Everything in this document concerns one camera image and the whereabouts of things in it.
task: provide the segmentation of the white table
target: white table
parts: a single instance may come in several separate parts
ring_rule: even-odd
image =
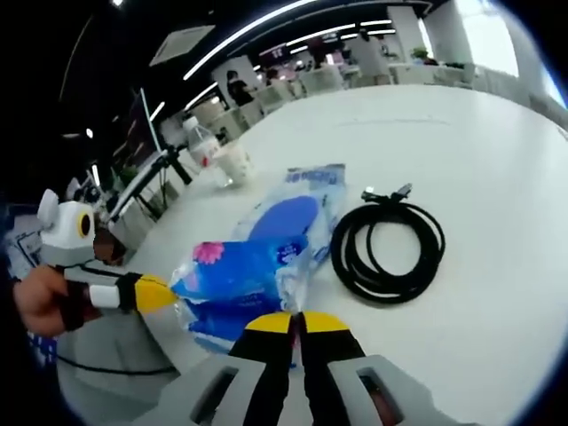
[[[568,144],[554,123],[484,93],[382,86],[288,104],[241,142],[257,166],[254,183],[215,191],[199,176],[130,267],[169,277],[196,243],[227,239],[289,166],[345,162],[345,212],[361,205],[366,186],[390,193],[411,182],[410,202],[446,232],[432,285],[411,303],[379,309],[356,300],[327,262],[308,308],[339,316],[367,354],[427,385],[456,420],[502,425],[520,414],[568,332]],[[412,233],[397,225],[379,232],[379,262],[411,268]],[[172,309],[146,324],[180,372],[204,356]]]

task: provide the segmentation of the plastic bag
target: plastic bag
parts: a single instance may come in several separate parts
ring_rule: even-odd
[[[311,269],[323,263],[329,254],[331,236],[339,220],[345,198],[345,165],[328,164],[312,168],[288,169],[284,182],[242,219],[233,230],[232,239],[246,241],[261,217],[274,205],[309,196],[318,203],[318,214],[307,230],[312,248]]]
[[[310,260],[304,235],[203,242],[170,283],[183,299],[177,306],[182,327],[206,349],[228,351],[250,321],[302,309]]]

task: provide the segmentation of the office desk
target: office desk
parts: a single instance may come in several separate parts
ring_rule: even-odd
[[[391,193],[411,182],[410,202],[434,215],[447,238],[431,286],[411,303],[380,309],[349,293],[328,261],[314,276],[308,308],[340,317],[368,354],[424,383],[456,420],[502,425],[521,414],[568,332],[568,144],[555,124],[485,93],[382,86],[288,104],[241,143],[256,180],[218,191],[199,175],[131,268],[169,277],[193,245],[228,239],[287,167],[345,162],[345,212],[362,204],[366,186]],[[376,237],[379,262],[395,273],[418,257],[415,237],[400,228],[384,225]],[[180,372],[205,356],[173,308],[145,322]],[[301,379],[290,386],[296,391],[280,424],[305,414],[296,403]]]

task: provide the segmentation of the coiled cable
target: coiled cable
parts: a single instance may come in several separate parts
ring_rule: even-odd
[[[389,197],[368,188],[361,196],[367,204],[345,215],[334,230],[330,252],[335,273],[352,293],[370,302],[402,304],[418,297],[434,280],[446,251],[446,237],[438,221],[426,210],[401,202],[411,190],[410,184],[405,185]],[[373,230],[377,224],[388,222],[410,226],[420,242],[418,262],[405,275],[385,271],[373,255]],[[355,244],[355,236],[365,226],[367,253],[374,270],[361,260]]]

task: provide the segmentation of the human hand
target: human hand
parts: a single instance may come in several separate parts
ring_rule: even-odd
[[[14,300],[26,328],[43,337],[54,337],[65,331],[59,301],[67,296],[63,275],[47,265],[37,266],[21,282],[14,285]],[[86,307],[85,321],[100,316],[95,308]]]

